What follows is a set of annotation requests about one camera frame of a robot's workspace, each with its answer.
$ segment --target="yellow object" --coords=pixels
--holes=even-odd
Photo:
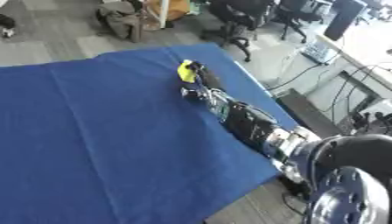
[[[181,66],[178,67],[178,70],[177,70],[178,75],[182,81],[194,83],[196,74],[192,70],[186,68],[186,66],[188,66],[192,63],[193,62],[191,60],[185,59],[184,62],[181,64]]]
[[[161,11],[160,0],[149,0],[148,6],[155,14],[159,15]],[[182,18],[190,10],[190,3],[187,0],[170,0],[169,9],[167,11],[167,21]]]

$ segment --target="blue tablecloth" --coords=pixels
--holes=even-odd
[[[0,223],[197,223],[276,176],[181,98],[183,59],[296,125],[215,45],[0,68]]]

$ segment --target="office chair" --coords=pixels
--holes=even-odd
[[[204,30],[200,37],[208,39],[212,36],[223,39],[221,47],[227,44],[238,46],[250,61],[249,39],[240,37],[244,28],[254,31],[273,0],[213,0],[210,12],[224,25],[219,30]]]
[[[365,22],[369,25],[369,20],[378,18],[380,11],[384,8],[381,1],[377,0],[362,0],[367,4],[363,12],[356,18],[355,24],[359,25],[360,22]]]
[[[307,0],[282,0],[276,8],[276,19],[275,22],[284,24],[283,35],[281,40],[286,39],[287,30],[289,27],[295,32],[299,33],[303,39],[301,43],[306,43],[306,34],[301,31],[301,24],[299,19],[305,21],[318,21],[320,16],[313,13],[302,12],[302,8],[306,5]]]

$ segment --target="yellow sponge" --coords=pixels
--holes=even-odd
[[[185,59],[181,66],[178,67],[178,76],[182,81],[194,83],[196,74],[192,70],[186,68],[186,66],[192,63],[193,62],[191,60]]]

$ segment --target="black cable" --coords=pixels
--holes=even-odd
[[[370,69],[370,71],[366,73],[366,75],[360,80],[360,82],[363,82],[367,77],[369,77],[370,74],[373,72],[373,70],[375,70],[375,68],[377,68],[377,67],[379,67],[380,69],[383,69],[383,70],[385,70],[385,71],[390,71],[389,68],[385,68],[385,67],[381,67],[381,66],[380,66],[380,64],[388,64],[388,63],[391,63],[391,64],[392,64],[392,62],[387,61],[387,62],[380,62],[380,63],[378,63],[377,65],[374,65],[374,67],[372,67],[372,69]],[[353,94],[353,92],[354,92],[354,90],[355,90],[356,88],[357,88],[357,86],[353,86],[353,88],[350,90],[350,92],[349,92],[348,95],[346,96],[346,113],[347,113],[348,116],[350,116],[350,115],[352,114],[352,112],[351,112],[351,107],[350,107],[350,97],[351,97],[351,95]]]
[[[296,80],[297,78],[299,78],[299,77],[302,76],[303,74],[307,73],[308,71],[312,70],[313,68],[319,67],[319,66],[321,66],[321,64],[317,64],[317,65],[315,65],[315,66],[310,66],[310,67],[306,68],[302,73],[299,73],[298,75],[296,75],[296,76],[294,76],[293,78],[287,80],[286,82],[284,82],[284,83],[282,83],[282,84],[279,84],[279,85],[277,85],[277,86],[274,86],[274,87],[266,88],[265,90],[270,91],[270,90],[274,90],[274,89],[283,87],[283,86],[285,86],[285,85],[287,85],[287,84],[293,82],[294,80]]]
[[[266,90],[266,91],[270,91],[270,90],[274,90],[274,89],[283,87],[283,86],[285,86],[285,85],[287,85],[287,84],[293,82],[293,81],[296,80],[297,78],[301,77],[303,74],[307,73],[308,71],[312,70],[313,68],[315,68],[315,67],[320,67],[320,66],[322,66],[322,65],[327,65],[330,61],[334,60],[336,57],[338,57],[338,56],[342,53],[343,47],[344,47],[344,46],[345,46],[345,39],[344,39],[344,36],[343,36],[343,37],[342,37],[342,45],[341,45],[341,48],[338,50],[338,52],[336,52],[335,55],[333,55],[333,57],[331,57],[330,59],[328,59],[326,62],[324,62],[324,63],[318,63],[318,64],[316,64],[316,65],[314,65],[314,66],[310,66],[310,67],[306,68],[302,73],[299,73],[298,75],[292,77],[291,79],[287,80],[286,82],[284,82],[284,83],[282,83],[282,84],[279,84],[279,85],[277,85],[277,86],[274,86],[274,87],[266,88],[265,90]]]
[[[299,215],[301,215],[301,216],[304,216],[304,215],[305,215],[304,213],[301,213],[300,211],[298,211],[296,208],[292,207],[292,206],[287,202],[287,199],[286,199],[287,196],[290,196],[290,195],[289,195],[288,193],[283,193],[283,194],[282,194],[282,201],[283,201],[284,205],[287,206],[287,207],[288,207],[291,211],[293,211],[294,213],[299,214]]]
[[[381,122],[385,125],[386,128],[384,135],[387,135],[390,132],[390,125],[384,119],[381,119]]]
[[[365,69],[367,67],[377,67],[377,65],[367,65],[367,66],[359,67],[357,70],[355,70],[353,73],[351,73],[348,76],[348,78],[345,80],[345,82],[341,86],[340,90],[338,91],[338,93],[335,95],[335,98],[333,98],[333,101],[332,101],[332,104],[331,104],[331,108],[332,108],[332,122],[333,123],[335,123],[335,105],[336,105],[336,101],[338,100],[339,95],[341,94],[341,92],[345,88],[346,84],[353,78],[353,76],[355,74],[357,74],[359,71],[362,71],[363,69]]]

